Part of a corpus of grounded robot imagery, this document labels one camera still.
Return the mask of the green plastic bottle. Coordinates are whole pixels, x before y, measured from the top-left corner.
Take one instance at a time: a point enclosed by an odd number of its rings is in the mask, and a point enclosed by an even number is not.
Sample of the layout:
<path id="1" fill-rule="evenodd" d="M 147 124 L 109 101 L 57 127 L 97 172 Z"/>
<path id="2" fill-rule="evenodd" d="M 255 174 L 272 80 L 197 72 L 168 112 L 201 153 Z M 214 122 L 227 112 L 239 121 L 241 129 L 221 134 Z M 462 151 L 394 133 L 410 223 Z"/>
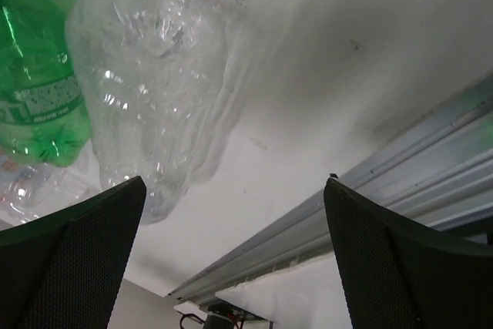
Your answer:
<path id="1" fill-rule="evenodd" d="M 67 167 L 91 136 L 51 0 L 1 0 L 1 148 L 25 164 Z"/>

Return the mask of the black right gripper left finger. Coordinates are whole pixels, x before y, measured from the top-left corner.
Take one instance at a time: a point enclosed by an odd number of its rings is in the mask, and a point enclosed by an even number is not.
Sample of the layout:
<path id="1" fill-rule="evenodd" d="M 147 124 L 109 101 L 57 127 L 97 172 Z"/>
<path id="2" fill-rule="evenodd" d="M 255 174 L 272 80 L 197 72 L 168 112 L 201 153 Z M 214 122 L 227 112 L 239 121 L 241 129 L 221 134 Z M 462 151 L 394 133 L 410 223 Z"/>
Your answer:
<path id="1" fill-rule="evenodd" d="M 3 328 L 106 328 L 146 201 L 136 176 L 1 232 Z"/>

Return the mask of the clear plastic bottle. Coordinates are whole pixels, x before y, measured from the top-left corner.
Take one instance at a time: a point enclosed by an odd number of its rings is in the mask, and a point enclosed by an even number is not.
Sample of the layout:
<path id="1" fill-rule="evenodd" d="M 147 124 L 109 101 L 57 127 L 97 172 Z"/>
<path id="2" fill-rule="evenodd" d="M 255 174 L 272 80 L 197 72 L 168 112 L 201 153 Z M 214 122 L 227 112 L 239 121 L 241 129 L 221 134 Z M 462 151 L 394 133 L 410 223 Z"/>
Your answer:
<path id="1" fill-rule="evenodd" d="M 223 89 L 226 19 L 211 0 L 77 0 L 65 35 L 102 187 L 140 176 L 142 223 L 166 219 Z"/>

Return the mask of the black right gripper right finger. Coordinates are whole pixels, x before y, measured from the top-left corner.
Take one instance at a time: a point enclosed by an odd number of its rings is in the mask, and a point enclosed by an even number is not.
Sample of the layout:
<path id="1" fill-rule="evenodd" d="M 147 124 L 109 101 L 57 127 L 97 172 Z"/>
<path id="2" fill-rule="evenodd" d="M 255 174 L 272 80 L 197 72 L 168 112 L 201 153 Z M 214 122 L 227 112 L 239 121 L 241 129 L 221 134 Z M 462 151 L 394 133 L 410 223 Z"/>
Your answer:
<path id="1" fill-rule="evenodd" d="M 490 328 L 492 248 L 426 227 L 330 177 L 330 239 L 354 328 Z"/>

